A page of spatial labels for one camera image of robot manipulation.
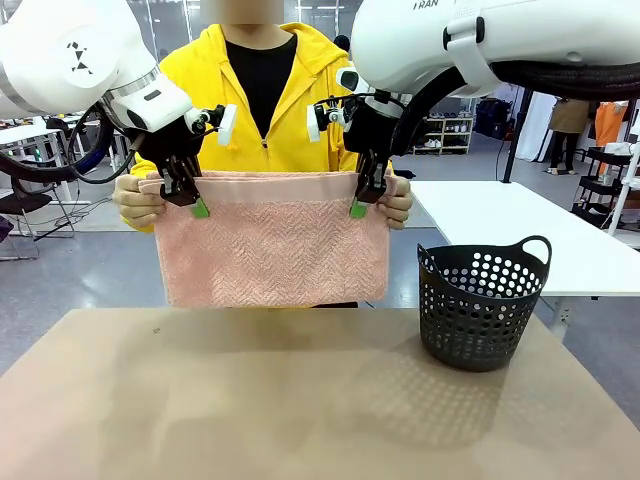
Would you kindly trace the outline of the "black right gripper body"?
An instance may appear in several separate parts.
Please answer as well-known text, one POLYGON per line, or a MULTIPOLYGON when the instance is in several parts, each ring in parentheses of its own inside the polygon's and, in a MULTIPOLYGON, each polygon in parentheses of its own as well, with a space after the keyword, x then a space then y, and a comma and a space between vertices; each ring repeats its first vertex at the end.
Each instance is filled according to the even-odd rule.
POLYGON ((349 97, 343 101, 348 123, 343 141, 347 151, 388 155, 391 137, 400 118, 400 106, 381 103, 373 97, 349 97))

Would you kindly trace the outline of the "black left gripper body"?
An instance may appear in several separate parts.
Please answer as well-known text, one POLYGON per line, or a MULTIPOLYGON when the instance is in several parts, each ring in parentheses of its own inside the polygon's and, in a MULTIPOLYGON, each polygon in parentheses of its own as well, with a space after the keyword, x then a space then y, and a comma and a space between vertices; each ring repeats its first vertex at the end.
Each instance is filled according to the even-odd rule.
POLYGON ((192 132, 184 117, 179 117, 156 132, 141 129, 133 130, 133 139, 143 135, 143 141, 137 149, 144 159, 158 166, 171 156, 198 156, 205 133, 205 124, 197 125, 192 132))

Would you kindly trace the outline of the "pink towel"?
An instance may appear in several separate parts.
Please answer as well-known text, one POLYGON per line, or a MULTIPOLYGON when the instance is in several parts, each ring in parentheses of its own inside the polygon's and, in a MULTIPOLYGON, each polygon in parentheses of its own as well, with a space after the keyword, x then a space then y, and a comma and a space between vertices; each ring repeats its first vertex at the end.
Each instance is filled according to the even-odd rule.
POLYGON ((353 202, 355 172, 206 171, 206 212, 166 205, 156 221, 167 301, 180 308, 310 307, 379 301, 390 231, 353 202))

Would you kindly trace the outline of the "black perforated plastic basket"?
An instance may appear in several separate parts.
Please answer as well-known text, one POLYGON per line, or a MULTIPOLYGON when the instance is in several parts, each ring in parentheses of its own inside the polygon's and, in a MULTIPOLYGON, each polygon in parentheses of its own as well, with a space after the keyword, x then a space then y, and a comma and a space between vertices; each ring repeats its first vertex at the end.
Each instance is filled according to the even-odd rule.
POLYGON ((513 357, 549 276, 552 245, 417 246, 419 332, 441 363, 491 372, 513 357))

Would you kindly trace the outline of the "person's right forearm yellow sleeve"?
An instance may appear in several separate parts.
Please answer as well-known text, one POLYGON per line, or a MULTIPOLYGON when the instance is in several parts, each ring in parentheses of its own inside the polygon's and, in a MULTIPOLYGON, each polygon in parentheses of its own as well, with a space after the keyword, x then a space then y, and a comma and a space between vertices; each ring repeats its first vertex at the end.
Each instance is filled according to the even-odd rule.
POLYGON ((155 175, 158 172, 157 166, 144 159, 139 153, 134 156, 134 164, 131 168, 131 174, 137 178, 146 179, 150 174, 155 175))

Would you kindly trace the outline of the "person's left hand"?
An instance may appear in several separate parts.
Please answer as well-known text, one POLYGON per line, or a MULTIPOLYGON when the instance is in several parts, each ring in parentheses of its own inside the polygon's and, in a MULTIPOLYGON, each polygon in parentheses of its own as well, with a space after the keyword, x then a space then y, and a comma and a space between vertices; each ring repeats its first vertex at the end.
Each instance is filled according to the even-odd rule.
POLYGON ((378 202, 378 210, 385 216, 390 229, 402 230, 409 219, 413 197, 410 183, 406 178, 397 177, 396 181, 395 194, 383 197, 378 202))

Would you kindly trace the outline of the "person's right hand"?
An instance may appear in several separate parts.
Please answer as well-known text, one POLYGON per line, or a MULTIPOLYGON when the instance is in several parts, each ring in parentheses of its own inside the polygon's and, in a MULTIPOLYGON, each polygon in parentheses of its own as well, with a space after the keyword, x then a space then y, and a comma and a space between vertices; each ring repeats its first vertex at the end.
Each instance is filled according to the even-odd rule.
POLYGON ((129 174, 118 177, 112 200, 121 218, 130 227, 143 231, 151 228, 165 212, 166 202, 159 195, 142 193, 139 182, 140 178, 129 174))

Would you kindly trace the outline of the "shelf with shoes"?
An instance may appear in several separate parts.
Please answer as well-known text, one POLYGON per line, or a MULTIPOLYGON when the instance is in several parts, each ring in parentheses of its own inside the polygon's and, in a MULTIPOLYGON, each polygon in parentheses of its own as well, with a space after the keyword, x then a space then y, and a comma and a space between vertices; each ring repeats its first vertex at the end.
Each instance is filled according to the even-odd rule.
POLYGON ((467 154, 470 150, 474 119, 470 116, 438 114, 423 119, 418 128, 413 154, 467 154))

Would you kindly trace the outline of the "person in yellow hoodie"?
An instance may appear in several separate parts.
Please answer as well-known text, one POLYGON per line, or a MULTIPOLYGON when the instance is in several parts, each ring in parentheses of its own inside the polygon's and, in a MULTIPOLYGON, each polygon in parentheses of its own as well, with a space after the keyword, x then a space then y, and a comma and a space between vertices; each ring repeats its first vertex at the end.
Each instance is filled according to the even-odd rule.
POLYGON ((345 51, 315 28, 282 23, 282 0, 202 0, 213 22, 159 64, 198 108, 237 106, 231 142, 207 136, 204 171, 353 172, 357 156, 332 125, 311 142, 308 106, 344 95, 345 51))

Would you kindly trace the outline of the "white table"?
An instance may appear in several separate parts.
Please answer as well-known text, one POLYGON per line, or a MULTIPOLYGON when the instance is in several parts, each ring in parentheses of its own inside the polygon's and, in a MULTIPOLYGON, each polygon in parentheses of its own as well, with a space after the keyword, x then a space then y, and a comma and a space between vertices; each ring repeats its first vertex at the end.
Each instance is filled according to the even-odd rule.
POLYGON ((640 253, 518 183, 415 181, 411 190, 451 244, 552 246, 542 295, 555 298, 551 331, 563 338, 579 298, 640 297, 640 253))

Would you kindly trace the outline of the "white desk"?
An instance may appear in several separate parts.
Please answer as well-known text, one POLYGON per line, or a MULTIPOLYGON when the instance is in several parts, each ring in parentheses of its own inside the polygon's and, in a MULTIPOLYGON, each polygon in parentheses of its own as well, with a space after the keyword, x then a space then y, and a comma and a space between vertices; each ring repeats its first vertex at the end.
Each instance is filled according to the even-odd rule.
MULTIPOLYGON (((79 123, 80 116, 70 115, 61 119, 62 122, 72 131, 79 123)), ((101 126, 96 118, 87 121, 76 134, 69 133, 69 140, 74 142, 74 162, 81 160, 89 149, 89 141, 97 143, 97 132, 101 126), (95 138, 88 137, 87 145, 82 141, 81 133, 87 130, 95 130, 95 138)), ((44 163, 53 160, 54 167, 63 167, 69 164, 67 148, 69 144, 67 133, 64 129, 47 128, 44 117, 36 117, 31 125, 10 126, 0 130, 0 153, 5 153, 11 160, 25 163, 29 160, 36 162, 36 167, 44 167, 44 163), (27 155, 27 150, 33 148, 33 155, 27 155)), ((0 172, 0 198, 8 195, 10 187, 10 177, 8 174, 0 172)), ((80 193, 80 182, 62 181, 56 192, 61 193, 61 202, 65 206, 73 204, 81 207, 89 206, 93 201, 82 198, 80 193)))

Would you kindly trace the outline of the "black pole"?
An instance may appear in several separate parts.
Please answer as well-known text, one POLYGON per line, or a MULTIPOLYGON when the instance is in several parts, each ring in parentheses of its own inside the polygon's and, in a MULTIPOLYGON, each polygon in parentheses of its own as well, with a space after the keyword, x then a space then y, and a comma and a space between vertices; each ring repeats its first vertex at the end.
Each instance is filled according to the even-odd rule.
POLYGON ((516 117, 515 129, 513 132, 513 138, 511 141, 511 146, 510 146, 509 154, 506 161, 503 178, 501 180, 501 182, 504 184, 508 184, 511 182, 511 176, 512 176, 512 171, 515 163, 515 157, 516 157, 516 150, 517 150, 518 142, 520 140, 521 132, 526 120, 526 116, 531 104, 533 94, 534 94, 533 90, 529 88, 524 89, 523 98, 520 104, 520 109, 516 117))

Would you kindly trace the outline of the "black office chair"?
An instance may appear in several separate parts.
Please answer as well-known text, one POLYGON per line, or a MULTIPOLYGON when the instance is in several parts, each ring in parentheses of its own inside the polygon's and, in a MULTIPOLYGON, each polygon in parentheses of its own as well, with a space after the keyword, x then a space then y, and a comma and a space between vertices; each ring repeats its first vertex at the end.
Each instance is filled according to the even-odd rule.
POLYGON ((8 226, 8 232, 4 240, 8 240, 13 248, 13 253, 0 253, 0 262, 12 262, 23 260, 36 260, 40 256, 38 243, 47 238, 66 239, 73 238, 76 230, 74 228, 69 212, 62 204, 56 184, 44 184, 40 189, 33 190, 24 186, 20 180, 11 178, 12 192, 0 198, 0 216, 14 218, 17 223, 18 234, 21 238, 31 241, 34 248, 33 253, 21 253, 11 236, 13 230, 12 223, 8 226), (53 227, 48 231, 38 233, 35 224, 29 220, 28 215, 56 203, 62 216, 53 220, 53 227))

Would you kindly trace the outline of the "background person in brown coat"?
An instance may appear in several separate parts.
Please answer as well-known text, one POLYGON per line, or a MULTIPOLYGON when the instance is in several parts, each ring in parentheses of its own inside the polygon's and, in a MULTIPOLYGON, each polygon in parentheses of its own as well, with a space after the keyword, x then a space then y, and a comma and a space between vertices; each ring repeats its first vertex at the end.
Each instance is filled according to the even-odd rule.
POLYGON ((589 121, 590 103, 583 100, 557 98, 549 127, 554 132, 550 166, 547 172, 559 174, 559 166, 565 164, 568 174, 575 173, 573 161, 580 136, 589 121))

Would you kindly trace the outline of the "orange garment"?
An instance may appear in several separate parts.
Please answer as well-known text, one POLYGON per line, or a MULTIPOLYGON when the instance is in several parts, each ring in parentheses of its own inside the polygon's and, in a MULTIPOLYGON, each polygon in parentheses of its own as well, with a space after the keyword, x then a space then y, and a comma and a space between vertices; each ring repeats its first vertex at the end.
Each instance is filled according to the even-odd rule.
POLYGON ((618 142, 627 108, 628 101, 600 103, 595 117, 595 137, 596 146, 604 153, 618 156, 628 153, 629 148, 618 142))

